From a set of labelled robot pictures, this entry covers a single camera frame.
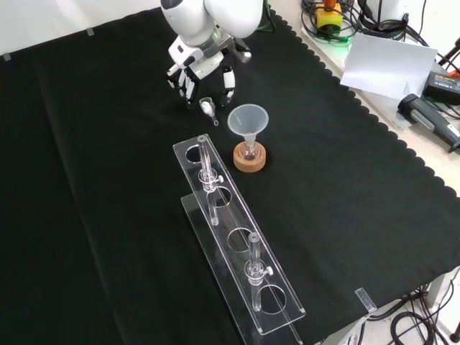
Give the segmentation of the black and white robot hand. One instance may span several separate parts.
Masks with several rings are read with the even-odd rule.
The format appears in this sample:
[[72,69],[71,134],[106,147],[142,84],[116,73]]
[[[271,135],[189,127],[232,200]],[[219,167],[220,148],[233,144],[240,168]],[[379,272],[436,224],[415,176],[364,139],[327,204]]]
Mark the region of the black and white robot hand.
[[168,49],[174,64],[167,70],[167,82],[171,88],[178,90],[187,105],[196,102],[199,85],[202,80],[217,70],[223,76],[223,93],[220,106],[227,106],[234,97],[236,78],[233,68],[224,63],[228,50],[224,48],[212,57],[206,57],[201,48],[187,46],[180,36]]

